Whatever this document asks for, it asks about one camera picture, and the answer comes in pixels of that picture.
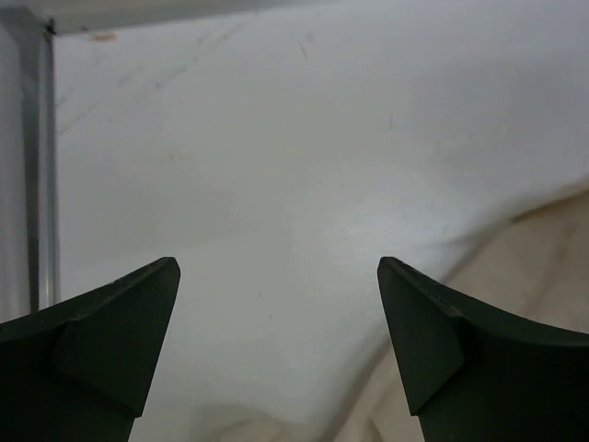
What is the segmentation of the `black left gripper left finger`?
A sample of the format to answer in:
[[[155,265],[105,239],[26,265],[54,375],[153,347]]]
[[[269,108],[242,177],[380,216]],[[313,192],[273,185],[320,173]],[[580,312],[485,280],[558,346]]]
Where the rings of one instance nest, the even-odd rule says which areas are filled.
[[[126,441],[179,290],[171,257],[1,325],[4,441]]]

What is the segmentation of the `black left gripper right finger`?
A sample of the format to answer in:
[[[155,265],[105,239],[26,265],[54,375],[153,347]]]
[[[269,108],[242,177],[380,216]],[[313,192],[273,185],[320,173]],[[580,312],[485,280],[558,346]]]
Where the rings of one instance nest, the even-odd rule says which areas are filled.
[[[377,279],[427,441],[584,441],[588,337],[528,320],[390,257]]]

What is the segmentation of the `beige drawstring trousers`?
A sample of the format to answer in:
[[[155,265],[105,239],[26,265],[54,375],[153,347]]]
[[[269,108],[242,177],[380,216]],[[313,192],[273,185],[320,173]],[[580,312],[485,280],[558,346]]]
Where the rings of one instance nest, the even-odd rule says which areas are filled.
[[[549,325],[588,330],[588,185],[529,205],[480,233],[444,283]],[[316,441],[421,441],[410,416],[388,329],[342,385]]]

